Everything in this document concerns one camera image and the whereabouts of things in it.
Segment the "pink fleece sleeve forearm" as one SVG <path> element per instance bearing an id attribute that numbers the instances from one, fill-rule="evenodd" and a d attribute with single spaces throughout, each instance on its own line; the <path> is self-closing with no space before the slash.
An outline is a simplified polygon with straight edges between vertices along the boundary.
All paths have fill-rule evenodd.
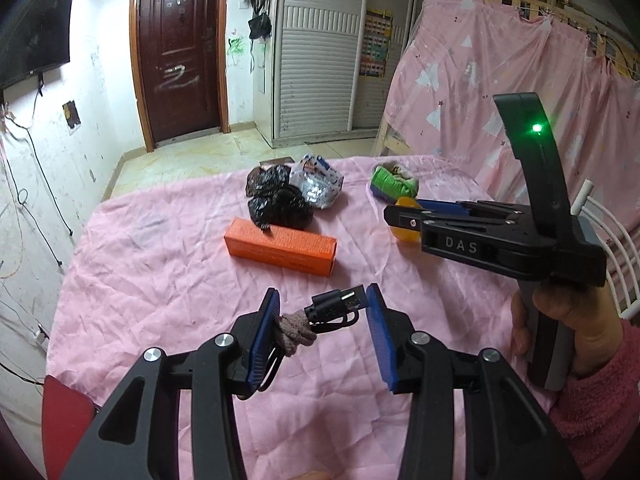
<path id="1" fill-rule="evenodd" d="M 586 378 L 571 377 L 549 417 L 587 479 L 603 479 L 639 433 L 639 330 L 620 322 L 623 339 L 612 360 Z"/>

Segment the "person's right hand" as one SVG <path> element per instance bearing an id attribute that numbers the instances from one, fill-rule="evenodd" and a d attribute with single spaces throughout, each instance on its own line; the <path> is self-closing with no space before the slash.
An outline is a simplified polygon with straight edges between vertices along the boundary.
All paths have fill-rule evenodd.
<path id="1" fill-rule="evenodd" d="M 614 358 L 624 330 L 608 286 L 590 287 L 585 292 L 538 286 L 532 299 L 540 314 L 575 333 L 575 375 L 592 375 Z"/>

